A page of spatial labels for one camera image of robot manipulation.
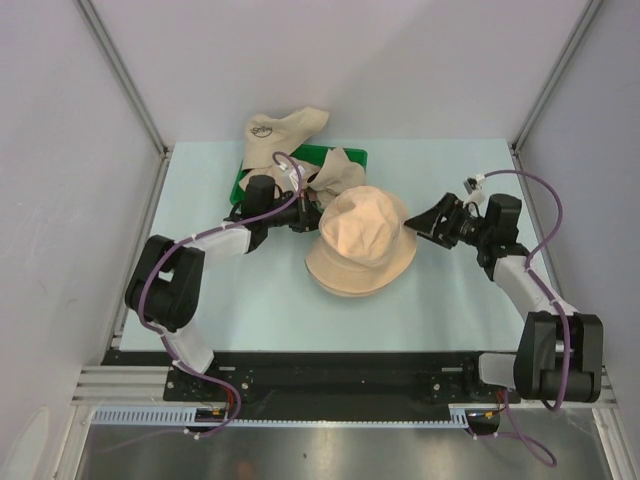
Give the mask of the beige logo bucket hat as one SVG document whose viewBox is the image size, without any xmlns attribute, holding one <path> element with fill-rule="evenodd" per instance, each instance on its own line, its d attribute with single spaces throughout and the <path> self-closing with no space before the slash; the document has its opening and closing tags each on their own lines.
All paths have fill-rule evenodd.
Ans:
<svg viewBox="0 0 640 480">
<path fill-rule="evenodd" d="M 242 169 L 271 166 L 274 152 L 293 153 L 307 139 L 322 131 L 328 119 L 328 111 L 313 107 L 304 107 L 280 119 L 265 114 L 254 115 L 244 129 Z"/>
</svg>

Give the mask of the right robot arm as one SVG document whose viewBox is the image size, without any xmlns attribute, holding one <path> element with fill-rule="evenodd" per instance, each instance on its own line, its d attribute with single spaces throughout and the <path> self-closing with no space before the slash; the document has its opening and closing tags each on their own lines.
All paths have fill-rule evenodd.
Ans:
<svg viewBox="0 0 640 480">
<path fill-rule="evenodd" d="M 404 223 L 446 249 L 460 242 L 475 248 L 478 265 L 524 320 L 517 351 L 481 354 L 478 366 L 461 376 L 462 391 L 473 401 L 486 400 L 500 386 L 547 405 L 593 403 L 602 388 L 603 323 L 561 299 L 534 269 L 518 241 L 521 210 L 518 198 L 494 194 L 485 214 L 475 216 L 447 193 Z"/>
</svg>

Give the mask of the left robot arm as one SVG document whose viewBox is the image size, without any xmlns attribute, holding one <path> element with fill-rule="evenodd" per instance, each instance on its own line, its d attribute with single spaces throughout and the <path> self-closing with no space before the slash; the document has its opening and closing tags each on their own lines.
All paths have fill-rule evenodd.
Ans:
<svg viewBox="0 0 640 480">
<path fill-rule="evenodd" d="M 284 191 L 272 177 L 258 175 L 249 180 L 243 198 L 220 226 L 180 242 L 162 235 L 146 241 L 127 285 L 125 304 L 145 328 L 158 334 L 174 365 L 188 372 L 185 385 L 197 398 L 210 399 L 221 387 L 220 374 L 210 368 L 214 352 L 194 320 L 205 262 L 256 250 L 271 228 L 314 231 L 320 217 L 307 193 Z"/>
</svg>

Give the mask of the beige bucket hat pink lining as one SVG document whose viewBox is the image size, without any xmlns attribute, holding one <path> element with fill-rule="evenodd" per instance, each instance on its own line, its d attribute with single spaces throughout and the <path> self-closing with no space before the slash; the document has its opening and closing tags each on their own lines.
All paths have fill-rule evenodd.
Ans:
<svg viewBox="0 0 640 480">
<path fill-rule="evenodd" d="M 409 212 L 394 194 L 373 186 L 346 190 L 326 207 L 319 237 L 305 257 L 313 279 L 342 297 L 373 295 L 403 274 L 417 252 Z"/>
</svg>

